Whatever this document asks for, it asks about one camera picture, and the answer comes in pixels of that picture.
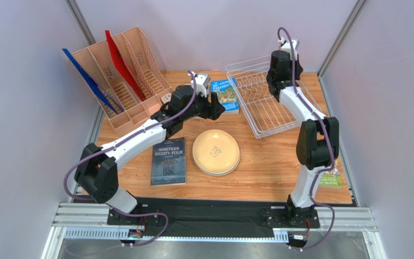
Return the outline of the blue plate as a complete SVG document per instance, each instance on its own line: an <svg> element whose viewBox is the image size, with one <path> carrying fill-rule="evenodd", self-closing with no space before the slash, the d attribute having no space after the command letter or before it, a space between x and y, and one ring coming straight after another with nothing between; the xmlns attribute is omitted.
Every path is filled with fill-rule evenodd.
<svg viewBox="0 0 414 259"><path fill-rule="evenodd" d="M233 172L240 163L240 158L233 160L196 160L196 166L203 172L212 176L223 176Z"/></svg>

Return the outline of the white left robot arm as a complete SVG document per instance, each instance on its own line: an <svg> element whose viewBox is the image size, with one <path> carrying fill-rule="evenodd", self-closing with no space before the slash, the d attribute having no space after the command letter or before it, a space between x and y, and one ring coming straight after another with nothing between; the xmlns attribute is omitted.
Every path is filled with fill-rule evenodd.
<svg viewBox="0 0 414 259"><path fill-rule="evenodd" d="M216 92L205 97L190 85L178 86L170 101L136 130L100 147L87 145L73 167L74 180L96 203L105 203L122 215L130 214L138 201L120 187L119 170L146 149L171 138L185 121L194 117L216 120L224 112Z"/></svg>

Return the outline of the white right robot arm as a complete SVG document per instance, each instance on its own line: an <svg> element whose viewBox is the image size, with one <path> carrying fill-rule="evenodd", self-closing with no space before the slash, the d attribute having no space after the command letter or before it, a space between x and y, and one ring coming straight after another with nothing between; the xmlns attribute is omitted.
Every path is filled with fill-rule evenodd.
<svg viewBox="0 0 414 259"><path fill-rule="evenodd" d="M305 97L296 83L301 71L288 52L272 52L266 76L269 92L300 125L296 157L301 166L283 212L285 223L292 227L305 226L315 218L314 198L321 177L333 169L339 155L339 121L324 115Z"/></svg>

